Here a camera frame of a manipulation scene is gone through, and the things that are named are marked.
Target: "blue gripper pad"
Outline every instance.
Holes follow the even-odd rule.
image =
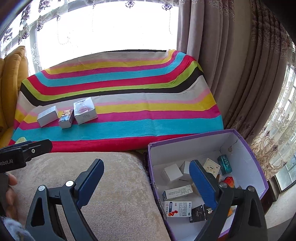
[[[207,173],[198,160],[190,162],[189,174],[205,204],[215,210],[218,205],[216,198],[219,194],[219,188],[214,176]]]
[[[76,178],[76,187],[78,192],[77,207],[81,209],[87,205],[94,190],[96,189],[104,173],[104,163],[101,159],[95,159],[90,167],[80,173]]]

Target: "cyan stripe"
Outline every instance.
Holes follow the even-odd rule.
[[[138,70],[138,71],[124,71],[124,72],[110,72],[102,74],[91,74],[86,76],[62,78],[62,79],[47,79],[42,72],[38,72],[35,76],[39,81],[47,87],[56,87],[56,86],[69,86],[85,83],[93,83],[99,81],[108,81],[108,80],[124,80],[124,79],[133,79],[133,78],[143,78],[151,76],[159,76],[172,72],[184,59],[185,54],[179,52],[176,55],[175,60],[166,67],[158,69],[147,69],[147,70]]]
[[[174,134],[197,134],[209,131],[223,130],[222,117],[212,119],[162,119],[135,120],[104,123],[85,123],[62,129],[59,126],[42,127],[38,129],[22,130],[17,128],[12,139],[20,137],[27,140],[40,141],[76,141],[98,140],[125,137],[164,136]]]

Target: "striped blanket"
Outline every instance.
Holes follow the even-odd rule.
[[[56,105],[59,116],[92,97],[98,118],[61,129],[40,127],[37,115]],[[20,137],[50,139],[54,152],[125,151],[150,142],[222,130],[222,118],[199,64],[176,50],[119,51],[79,57],[25,79],[15,114]]]

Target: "black box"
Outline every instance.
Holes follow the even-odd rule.
[[[195,207],[191,210],[191,217],[189,217],[189,221],[191,223],[205,221],[211,219],[213,216],[213,209],[207,207],[205,204]]]

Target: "purple box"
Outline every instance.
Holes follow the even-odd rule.
[[[172,240],[193,241],[205,221],[190,223],[189,218],[171,219],[164,215],[163,191],[191,183],[178,180],[167,185],[160,175],[161,171],[166,166],[177,164],[180,167],[184,161],[194,159],[197,159],[202,165],[207,158],[218,162],[217,158],[223,154],[227,155],[232,167],[232,173],[223,177],[232,176],[236,187],[240,185],[245,189],[249,185],[254,186],[261,199],[268,190],[266,178],[254,153],[234,129],[153,142],[148,145],[148,168],[153,194]],[[175,199],[175,201],[192,201],[192,208],[204,204],[202,198],[195,193]],[[233,217],[234,214],[227,218],[220,236],[229,232]]]

